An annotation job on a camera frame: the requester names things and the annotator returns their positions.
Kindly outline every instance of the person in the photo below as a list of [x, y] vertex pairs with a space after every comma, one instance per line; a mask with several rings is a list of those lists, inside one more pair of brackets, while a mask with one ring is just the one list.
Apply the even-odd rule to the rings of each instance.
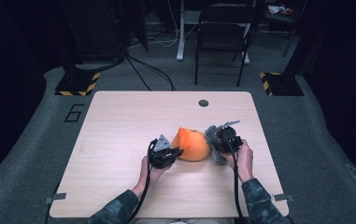
[[[245, 195], [245, 203], [249, 212], [250, 223], [288, 223], [278, 209], [271, 203], [271, 196], [264, 189], [257, 178], [253, 176], [252, 162], [253, 150], [250, 149], [248, 142], [242, 139], [242, 147], [235, 153], [237, 160], [238, 178], [242, 183], [242, 190]], [[234, 157], [230, 154], [221, 154], [228, 162], [230, 167], [234, 170]], [[127, 223], [130, 215], [134, 212], [135, 207], [142, 197], [146, 185], [148, 175], [147, 169], [148, 157], [142, 159], [142, 165], [137, 184], [131, 189], [126, 190], [117, 198], [106, 204], [101, 210], [93, 214], [86, 222], [86, 224], [116, 224]], [[150, 185], [153, 186], [165, 171], [171, 168], [172, 165], [163, 169], [152, 168], [150, 172]], [[148, 220], [139, 219], [133, 220], [131, 223], [234, 223], [232, 219], [186, 219], [186, 220]]]

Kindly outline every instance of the yellow and black hazard tape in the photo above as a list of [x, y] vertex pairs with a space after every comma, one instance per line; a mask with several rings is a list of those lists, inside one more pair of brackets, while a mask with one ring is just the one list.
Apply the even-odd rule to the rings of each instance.
[[260, 73], [260, 78], [262, 79], [263, 87], [265, 90], [265, 93], [267, 95], [273, 95], [273, 92], [271, 92], [270, 85], [268, 84], [267, 75], [273, 75], [273, 76], [280, 76], [280, 73]]
[[86, 91], [56, 91], [55, 95], [65, 95], [65, 96], [90, 95], [91, 92], [93, 92], [93, 88], [95, 88], [95, 84], [96, 84], [96, 81], [98, 80], [99, 76], [100, 76], [100, 73], [96, 73], [93, 76], [93, 80], [91, 80], [91, 84]]

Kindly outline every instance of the gray carpet floor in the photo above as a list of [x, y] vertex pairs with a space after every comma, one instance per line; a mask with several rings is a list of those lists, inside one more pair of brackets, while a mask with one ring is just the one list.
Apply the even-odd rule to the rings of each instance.
[[[173, 36], [159, 40], [173, 39]], [[295, 223], [356, 223], [356, 180], [342, 148], [325, 127], [324, 118], [311, 89], [297, 76], [305, 96], [267, 96], [259, 74], [282, 72], [290, 52], [282, 58], [286, 35], [258, 33], [249, 50], [241, 86], [236, 87], [238, 70], [230, 74], [199, 75], [194, 80], [195, 35], [188, 35], [183, 62], [177, 62], [178, 42], [161, 45], [151, 40], [150, 51], [129, 48], [129, 54], [168, 74], [178, 91], [248, 91], [256, 104], [284, 192], [295, 201], [289, 203]], [[86, 64], [91, 68], [103, 64]], [[170, 91], [158, 74], [134, 63], [153, 91]], [[89, 96], [57, 96], [54, 89], [64, 74], [55, 68], [44, 76], [47, 90], [36, 113], [6, 159], [0, 165], [0, 223], [44, 223], [47, 206], [43, 204], [61, 177], [96, 91], [146, 91], [127, 60], [101, 73]], [[78, 122], [64, 122], [70, 108], [82, 111]], [[82, 218], [52, 218], [49, 223], [82, 223]]]

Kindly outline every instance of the camouflage sleeve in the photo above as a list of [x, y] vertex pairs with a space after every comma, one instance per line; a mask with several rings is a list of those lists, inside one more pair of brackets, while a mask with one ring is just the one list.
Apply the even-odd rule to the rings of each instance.
[[127, 223], [130, 215], [139, 203], [131, 190], [126, 190], [97, 213], [93, 214], [86, 224], [119, 224]]
[[250, 223], [289, 223], [271, 203], [271, 196], [258, 179], [242, 184]]

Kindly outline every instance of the person's left hand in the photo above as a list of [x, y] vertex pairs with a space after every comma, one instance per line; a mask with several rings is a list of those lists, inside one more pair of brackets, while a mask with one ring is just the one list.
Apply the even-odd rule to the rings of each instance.
[[[150, 172], [150, 185], [149, 187], [153, 186], [163, 175], [165, 171], [171, 168], [172, 164], [164, 167], [163, 169], [151, 168]], [[140, 168], [140, 176], [139, 180], [137, 181], [136, 186], [132, 189], [134, 194], [138, 198], [142, 197], [143, 190], [146, 186], [146, 178], [148, 177], [148, 156], [143, 157], [142, 159], [142, 166]]]

